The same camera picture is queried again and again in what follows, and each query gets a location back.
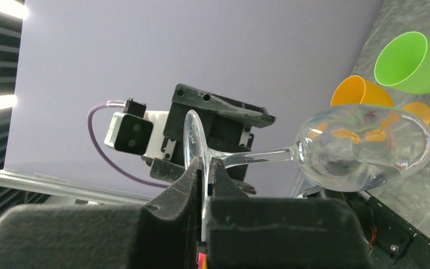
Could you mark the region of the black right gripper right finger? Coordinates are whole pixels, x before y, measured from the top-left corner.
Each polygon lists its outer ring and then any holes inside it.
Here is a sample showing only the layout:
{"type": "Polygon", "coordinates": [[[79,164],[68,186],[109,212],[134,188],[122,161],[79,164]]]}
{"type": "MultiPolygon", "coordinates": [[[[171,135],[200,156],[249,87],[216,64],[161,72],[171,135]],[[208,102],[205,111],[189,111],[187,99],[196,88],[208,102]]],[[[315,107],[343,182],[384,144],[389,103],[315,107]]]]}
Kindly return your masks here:
{"type": "Polygon", "coordinates": [[[360,223],[337,198],[250,198],[210,164],[209,268],[372,268],[360,223]]]}

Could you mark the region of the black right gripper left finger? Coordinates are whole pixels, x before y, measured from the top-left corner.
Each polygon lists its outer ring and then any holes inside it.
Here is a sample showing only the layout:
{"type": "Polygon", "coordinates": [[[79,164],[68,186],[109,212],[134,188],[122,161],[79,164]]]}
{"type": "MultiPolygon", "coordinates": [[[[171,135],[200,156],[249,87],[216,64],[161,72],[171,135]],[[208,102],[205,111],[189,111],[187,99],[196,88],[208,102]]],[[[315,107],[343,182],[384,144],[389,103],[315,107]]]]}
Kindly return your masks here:
{"type": "Polygon", "coordinates": [[[200,160],[143,205],[19,205],[0,217],[0,268],[196,268],[200,160]]]}

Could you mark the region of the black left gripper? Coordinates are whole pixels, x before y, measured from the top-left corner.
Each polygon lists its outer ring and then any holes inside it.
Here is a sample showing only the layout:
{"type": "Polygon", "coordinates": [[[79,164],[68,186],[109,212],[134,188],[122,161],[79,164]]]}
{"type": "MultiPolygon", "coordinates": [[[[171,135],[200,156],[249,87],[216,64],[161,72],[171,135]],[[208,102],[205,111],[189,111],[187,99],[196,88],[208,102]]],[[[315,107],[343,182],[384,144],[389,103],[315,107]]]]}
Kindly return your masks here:
{"type": "Polygon", "coordinates": [[[250,151],[254,140],[251,129],[275,122],[275,116],[265,108],[178,84],[162,129],[153,130],[162,140],[156,143],[159,152],[152,159],[151,178],[173,183],[182,176],[184,120],[190,110],[198,113],[208,146],[224,152],[250,151]]]}

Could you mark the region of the clear small wine glass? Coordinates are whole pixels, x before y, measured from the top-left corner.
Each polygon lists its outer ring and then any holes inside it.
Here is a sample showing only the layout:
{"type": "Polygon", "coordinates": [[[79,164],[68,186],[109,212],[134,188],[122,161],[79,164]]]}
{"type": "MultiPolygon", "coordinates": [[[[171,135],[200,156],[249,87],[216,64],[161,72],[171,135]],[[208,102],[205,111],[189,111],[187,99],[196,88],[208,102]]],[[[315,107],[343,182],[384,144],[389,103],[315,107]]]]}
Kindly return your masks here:
{"type": "Polygon", "coordinates": [[[194,110],[184,121],[184,163],[195,158],[203,163],[201,239],[207,239],[207,200],[213,181],[209,178],[212,159],[225,168],[234,166],[294,161],[316,185],[337,192],[367,191],[415,174],[430,160],[430,129],[415,114],[403,109],[368,108],[363,105],[331,106],[305,121],[294,143],[281,149],[249,152],[222,152],[208,147],[203,124],[194,110]],[[380,128],[391,112],[399,120],[381,142],[362,140],[355,145],[347,138],[335,138],[331,132],[346,128],[364,137],[380,128]]]}

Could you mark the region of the orange plastic goblet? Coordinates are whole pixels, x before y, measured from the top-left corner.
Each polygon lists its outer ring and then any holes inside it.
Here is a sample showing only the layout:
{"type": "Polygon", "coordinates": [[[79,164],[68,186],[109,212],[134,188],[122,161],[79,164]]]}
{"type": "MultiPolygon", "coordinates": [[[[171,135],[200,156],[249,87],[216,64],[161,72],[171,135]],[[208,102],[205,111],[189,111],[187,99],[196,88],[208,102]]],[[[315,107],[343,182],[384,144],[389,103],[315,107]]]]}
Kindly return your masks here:
{"type": "MultiPolygon", "coordinates": [[[[344,79],[334,91],[330,105],[363,105],[368,108],[391,109],[395,103],[391,95],[380,85],[359,75],[351,75],[344,79]]],[[[403,110],[418,116],[426,125],[430,124],[430,107],[423,102],[412,102],[404,105],[403,110]]],[[[346,128],[334,129],[331,134],[335,138],[347,138],[357,145],[362,140],[368,142],[381,142],[386,140],[387,131],[391,125],[399,120],[396,112],[391,112],[387,119],[381,121],[380,128],[367,131],[364,137],[358,132],[346,128]]]]}

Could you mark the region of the green plastic goblet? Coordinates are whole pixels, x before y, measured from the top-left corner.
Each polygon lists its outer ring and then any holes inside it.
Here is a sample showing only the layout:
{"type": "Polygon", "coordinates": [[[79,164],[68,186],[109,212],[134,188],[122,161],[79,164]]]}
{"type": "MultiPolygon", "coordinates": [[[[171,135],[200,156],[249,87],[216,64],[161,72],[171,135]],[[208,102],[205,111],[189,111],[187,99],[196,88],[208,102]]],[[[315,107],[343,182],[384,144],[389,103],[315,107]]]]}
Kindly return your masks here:
{"type": "Polygon", "coordinates": [[[403,33],[377,57],[373,74],[382,86],[409,94],[430,94],[430,37],[403,33]]]}

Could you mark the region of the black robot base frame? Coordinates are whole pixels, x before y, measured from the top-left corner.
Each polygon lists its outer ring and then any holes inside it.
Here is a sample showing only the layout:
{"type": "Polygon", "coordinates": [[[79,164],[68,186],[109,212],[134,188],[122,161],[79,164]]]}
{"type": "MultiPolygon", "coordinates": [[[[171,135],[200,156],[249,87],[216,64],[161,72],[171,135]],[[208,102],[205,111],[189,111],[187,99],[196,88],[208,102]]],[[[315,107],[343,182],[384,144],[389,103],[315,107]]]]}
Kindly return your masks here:
{"type": "Polygon", "coordinates": [[[361,223],[374,268],[430,268],[430,238],[370,193],[312,187],[298,197],[345,200],[361,223]]]}

